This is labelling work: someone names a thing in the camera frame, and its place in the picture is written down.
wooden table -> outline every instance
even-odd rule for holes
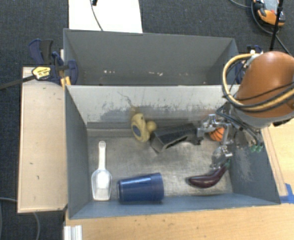
[[[294,193],[294,119],[267,131]],[[84,240],[288,240],[294,239],[294,204],[78,220],[66,216],[66,225],[82,225]]]

blue tape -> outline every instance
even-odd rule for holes
[[[288,195],[280,196],[280,202],[282,204],[294,204],[294,194],[290,184],[285,183]]]

bin floor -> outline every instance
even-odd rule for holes
[[[89,174],[98,167],[98,142],[106,142],[106,169],[112,175],[111,200],[117,200],[117,181],[138,175],[161,173],[166,197],[204,196],[232,193],[229,173],[213,187],[189,186],[186,177],[208,172],[211,157],[219,142],[204,139],[200,145],[181,142],[157,153],[149,142],[140,143],[132,137],[88,137]]]

orange device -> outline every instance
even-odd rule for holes
[[[253,9],[256,16],[263,24],[275,25],[277,18],[278,0],[252,0]],[[284,13],[281,12],[279,16],[278,25],[281,27],[285,24]]]

orange ball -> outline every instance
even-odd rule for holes
[[[223,139],[224,130],[225,129],[223,127],[217,128],[216,130],[208,133],[209,137],[215,142],[220,142]]]

